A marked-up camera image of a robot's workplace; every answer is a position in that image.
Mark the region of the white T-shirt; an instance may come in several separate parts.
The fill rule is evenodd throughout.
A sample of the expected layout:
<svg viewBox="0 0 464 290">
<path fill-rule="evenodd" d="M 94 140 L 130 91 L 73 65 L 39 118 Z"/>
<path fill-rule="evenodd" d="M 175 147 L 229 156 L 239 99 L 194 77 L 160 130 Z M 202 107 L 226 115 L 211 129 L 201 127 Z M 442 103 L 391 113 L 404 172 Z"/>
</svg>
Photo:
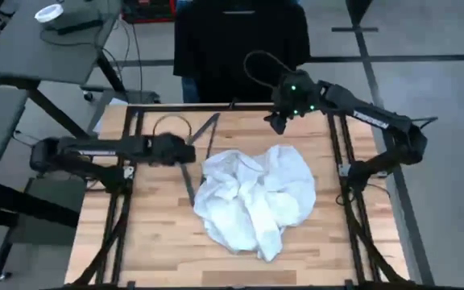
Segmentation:
<svg viewBox="0 0 464 290">
<path fill-rule="evenodd" d="M 202 173 L 193 210 L 207 235 L 234 254 L 254 251 L 271 262 L 285 229 L 303 223 L 316 202 L 313 174 L 293 146 L 223 151 L 203 162 Z"/>
</svg>

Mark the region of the white tape roll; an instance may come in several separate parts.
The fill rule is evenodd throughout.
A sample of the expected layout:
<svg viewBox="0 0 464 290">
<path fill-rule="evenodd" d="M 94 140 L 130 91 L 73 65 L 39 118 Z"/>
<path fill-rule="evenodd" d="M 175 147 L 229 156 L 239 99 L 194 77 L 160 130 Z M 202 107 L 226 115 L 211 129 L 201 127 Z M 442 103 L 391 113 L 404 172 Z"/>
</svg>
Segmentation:
<svg viewBox="0 0 464 290">
<path fill-rule="evenodd" d="M 34 18 L 38 23 L 48 23 L 60 17 L 63 13 L 64 8 L 61 4 L 51 4 L 37 11 Z"/>
</svg>

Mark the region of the black stand base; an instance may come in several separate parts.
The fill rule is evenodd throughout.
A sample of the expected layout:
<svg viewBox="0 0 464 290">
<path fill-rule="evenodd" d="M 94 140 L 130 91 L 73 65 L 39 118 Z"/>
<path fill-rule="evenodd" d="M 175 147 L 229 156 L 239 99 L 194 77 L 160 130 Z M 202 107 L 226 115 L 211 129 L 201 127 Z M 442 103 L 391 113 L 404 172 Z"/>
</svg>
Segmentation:
<svg viewBox="0 0 464 290">
<path fill-rule="evenodd" d="M 377 27 L 362 27 L 361 22 L 373 0 L 345 0 L 350 16 L 350 27 L 332 27 L 332 32 L 378 32 Z"/>
</svg>

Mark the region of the white paper sheet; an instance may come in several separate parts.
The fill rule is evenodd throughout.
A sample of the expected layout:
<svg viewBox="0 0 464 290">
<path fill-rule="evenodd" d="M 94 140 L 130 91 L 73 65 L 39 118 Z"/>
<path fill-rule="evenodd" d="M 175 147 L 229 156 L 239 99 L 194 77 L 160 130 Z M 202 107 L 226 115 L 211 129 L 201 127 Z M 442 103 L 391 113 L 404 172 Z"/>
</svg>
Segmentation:
<svg viewBox="0 0 464 290">
<path fill-rule="evenodd" d="M 117 98 L 111 98 L 109 100 L 104 100 L 103 98 L 97 105 L 97 110 L 93 119 L 89 124 L 89 129 L 96 135 L 101 134 L 102 132 L 102 125 L 105 119 L 106 110 L 112 106 L 127 106 L 127 103 L 121 101 Z"/>
</svg>

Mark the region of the black flat device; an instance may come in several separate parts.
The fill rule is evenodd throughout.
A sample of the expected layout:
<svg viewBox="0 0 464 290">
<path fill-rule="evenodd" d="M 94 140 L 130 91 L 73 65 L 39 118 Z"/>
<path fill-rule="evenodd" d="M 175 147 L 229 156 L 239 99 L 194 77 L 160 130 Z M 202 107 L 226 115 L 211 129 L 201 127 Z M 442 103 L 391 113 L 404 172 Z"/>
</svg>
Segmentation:
<svg viewBox="0 0 464 290">
<path fill-rule="evenodd" d="M 83 31 L 103 24 L 102 19 L 59 19 L 52 25 L 58 35 L 67 35 L 77 31 Z"/>
</svg>

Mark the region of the black garment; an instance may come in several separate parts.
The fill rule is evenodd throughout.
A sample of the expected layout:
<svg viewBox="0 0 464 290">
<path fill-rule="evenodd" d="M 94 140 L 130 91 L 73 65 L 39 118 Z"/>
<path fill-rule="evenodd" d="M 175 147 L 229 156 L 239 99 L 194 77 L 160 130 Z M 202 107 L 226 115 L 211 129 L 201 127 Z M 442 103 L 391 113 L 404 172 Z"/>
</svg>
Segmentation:
<svg viewBox="0 0 464 290">
<path fill-rule="evenodd" d="M 309 57 L 299 0 L 176 1 L 173 73 L 196 81 L 199 103 L 268 102 L 280 75 Z"/>
</svg>

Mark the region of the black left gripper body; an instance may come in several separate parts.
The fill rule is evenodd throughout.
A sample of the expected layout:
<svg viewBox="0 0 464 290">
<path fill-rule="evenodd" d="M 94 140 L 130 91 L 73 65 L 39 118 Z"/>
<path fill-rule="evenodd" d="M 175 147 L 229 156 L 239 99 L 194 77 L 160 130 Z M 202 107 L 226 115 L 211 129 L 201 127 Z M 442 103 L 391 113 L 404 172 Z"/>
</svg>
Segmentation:
<svg viewBox="0 0 464 290">
<path fill-rule="evenodd" d="M 172 133 L 152 136 L 147 152 L 146 162 L 150 165 L 175 166 L 196 161 L 195 147 Z"/>
</svg>

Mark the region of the large grey desk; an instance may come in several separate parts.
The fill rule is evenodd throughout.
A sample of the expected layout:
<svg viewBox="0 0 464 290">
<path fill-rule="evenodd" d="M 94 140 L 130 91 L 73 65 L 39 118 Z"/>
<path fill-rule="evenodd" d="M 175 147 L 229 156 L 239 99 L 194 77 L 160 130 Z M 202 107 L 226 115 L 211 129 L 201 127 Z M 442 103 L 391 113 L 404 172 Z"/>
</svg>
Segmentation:
<svg viewBox="0 0 464 290">
<path fill-rule="evenodd" d="M 0 34 L 0 77 L 84 84 L 120 14 L 121 0 L 93 0 L 104 24 L 67 35 L 46 31 L 35 14 L 55 0 L 22 0 Z"/>
</svg>

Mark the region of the red and black toolbox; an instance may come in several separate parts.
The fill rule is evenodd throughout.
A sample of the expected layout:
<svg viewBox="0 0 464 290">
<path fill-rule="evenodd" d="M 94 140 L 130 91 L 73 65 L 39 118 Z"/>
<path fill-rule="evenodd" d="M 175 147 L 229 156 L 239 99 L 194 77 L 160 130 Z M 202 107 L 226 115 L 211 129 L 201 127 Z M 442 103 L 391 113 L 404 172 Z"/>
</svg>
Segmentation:
<svg viewBox="0 0 464 290">
<path fill-rule="evenodd" d="M 122 0 L 122 19 L 130 24 L 172 22 L 176 0 Z"/>
</svg>

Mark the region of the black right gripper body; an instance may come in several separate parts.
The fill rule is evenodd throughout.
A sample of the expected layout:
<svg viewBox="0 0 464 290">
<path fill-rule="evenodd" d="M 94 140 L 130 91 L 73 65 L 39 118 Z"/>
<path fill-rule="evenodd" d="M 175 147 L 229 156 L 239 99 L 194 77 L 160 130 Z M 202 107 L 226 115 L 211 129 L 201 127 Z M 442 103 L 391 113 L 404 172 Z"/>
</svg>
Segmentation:
<svg viewBox="0 0 464 290">
<path fill-rule="evenodd" d="M 318 110 L 320 94 L 310 75 L 297 69 L 282 74 L 272 90 L 271 99 L 271 118 L 286 120 Z"/>
</svg>

